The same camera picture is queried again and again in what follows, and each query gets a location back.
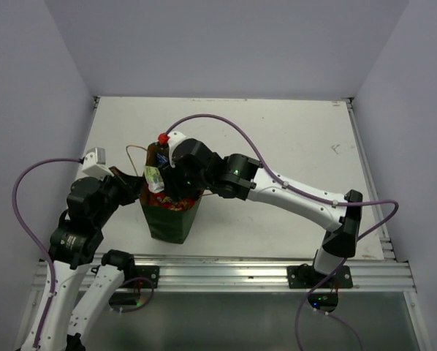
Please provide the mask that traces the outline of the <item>small green snack packet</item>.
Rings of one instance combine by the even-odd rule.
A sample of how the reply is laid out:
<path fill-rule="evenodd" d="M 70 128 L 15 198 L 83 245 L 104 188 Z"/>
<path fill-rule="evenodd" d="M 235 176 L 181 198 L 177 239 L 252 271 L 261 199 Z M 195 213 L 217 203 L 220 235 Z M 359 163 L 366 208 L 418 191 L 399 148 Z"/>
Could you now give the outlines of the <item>small green snack packet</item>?
<path fill-rule="evenodd" d="M 157 167 L 145 165 L 144 176 L 150 192 L 158 194 L 164 191 L 164 181 Z"/>

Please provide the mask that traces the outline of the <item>red snack packet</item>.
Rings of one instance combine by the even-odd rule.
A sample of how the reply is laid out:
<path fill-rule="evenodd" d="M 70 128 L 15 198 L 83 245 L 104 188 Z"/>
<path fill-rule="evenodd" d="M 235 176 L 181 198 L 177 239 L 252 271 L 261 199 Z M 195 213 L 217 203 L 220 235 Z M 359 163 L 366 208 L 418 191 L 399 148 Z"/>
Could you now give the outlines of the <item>red snack packet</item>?
<path fill-rule="evenodd" d="M 186 198 L 183 200 L 174 201 L 171 197 L 168 197 L 166 194 L 161 192 L 157 194 L 150 194 L 148 204 L 150 206 L 162 207 L 169 211 L 187 211 L 196 204 L 196 200 Z"/>

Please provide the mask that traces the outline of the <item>green paper bag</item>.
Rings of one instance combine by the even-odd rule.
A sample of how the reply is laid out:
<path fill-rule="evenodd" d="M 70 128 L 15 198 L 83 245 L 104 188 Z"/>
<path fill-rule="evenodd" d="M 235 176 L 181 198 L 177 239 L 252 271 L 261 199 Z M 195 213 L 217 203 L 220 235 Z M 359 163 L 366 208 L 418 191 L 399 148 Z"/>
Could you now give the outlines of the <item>green paper bag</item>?
<path fill-rule="evenodd" d="M 144 168 L 143 170 L 138 169 L 130 153 L 132 148 L 145 151 L 145 165 L 154 166 L 159 169 L 159 166 L 156 164 L 156 153 L 160 153 L 158 143 L 152 143 L 146 148 L 134 144 L 125 146 L 125 152 L 134 173 L 138 176 L 144 176 Z M 150 194 L 153 193 L 148 190 L 148 185 L 145 181 L 140 195 L 140 205 L 148 224 L 151 237 L 170 244 L 183 244 L 190 233 L 201 199 L 207 195 L 204 192 L 200 192 L 197 198 L 192 198 L 196 200 L 196 204 L 187 211 L 169 211 L 162 207 L 150 206 L 148 204 Z"/>

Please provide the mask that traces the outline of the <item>blue chips bag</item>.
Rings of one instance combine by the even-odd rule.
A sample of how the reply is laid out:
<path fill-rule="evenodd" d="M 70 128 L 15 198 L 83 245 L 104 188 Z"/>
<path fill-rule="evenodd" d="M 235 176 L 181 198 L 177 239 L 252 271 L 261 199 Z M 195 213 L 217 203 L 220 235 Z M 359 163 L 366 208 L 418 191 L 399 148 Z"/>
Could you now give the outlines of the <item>blue chips bag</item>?
<path fill-rule="evenodd" d="M 167 156 L 159 152 L 156 153 L 156 164 L 158 166 L 165 165 L 168 163 L 169 163 L 169 159 Z"/>

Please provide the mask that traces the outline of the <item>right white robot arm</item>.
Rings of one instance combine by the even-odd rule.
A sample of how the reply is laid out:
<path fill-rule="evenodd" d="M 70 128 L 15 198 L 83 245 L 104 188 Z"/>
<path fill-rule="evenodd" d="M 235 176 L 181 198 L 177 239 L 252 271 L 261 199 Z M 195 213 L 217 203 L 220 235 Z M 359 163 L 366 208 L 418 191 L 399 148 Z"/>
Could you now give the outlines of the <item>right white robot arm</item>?
<path fill-rule="evenodd" d="M 209 191 L 224 199 L 273 205 L 322 227 L 325 234 L 310 269 L 316 286 L 328 286 L 340 262 L 355 255 L 362 219 L 360 192 L 342 195 L 311 186 L 295 191 L 288 178 L 270 172 L 263 162 L 243 154 L 220 157 L 179 132 L 160 135 L 159 147 L 167 159 L 159 167 L 164 191 L 174 201 Z"/>

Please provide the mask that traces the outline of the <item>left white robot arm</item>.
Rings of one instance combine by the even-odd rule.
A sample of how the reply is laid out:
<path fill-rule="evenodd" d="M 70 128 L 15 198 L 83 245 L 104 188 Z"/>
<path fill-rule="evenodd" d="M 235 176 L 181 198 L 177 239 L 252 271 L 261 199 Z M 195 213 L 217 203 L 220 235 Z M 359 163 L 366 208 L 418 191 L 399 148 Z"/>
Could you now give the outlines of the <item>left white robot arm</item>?
<path fill-rule="evenodd" d="M 113 293 L 144 279 L 137 273 L 132 254 L 111 249 L 102 256 L 94 282 L 83 296 L 78 295 L 103 240 L 102 228 L 119 207 L 139 198 L 145 180 L 122 173 L 116 167 L 84 165 L 86 176 L 71 185 L 67 208 L 59 217 L 50 245 L 44 246 L 23 220 L 18 188 L 28 173 L 46 163 L 41 161 L 25 169 L 12 189 L 16 219 L 47 263 L 42 298 L 21 349 L 84 350 L 95 319 Z"/>

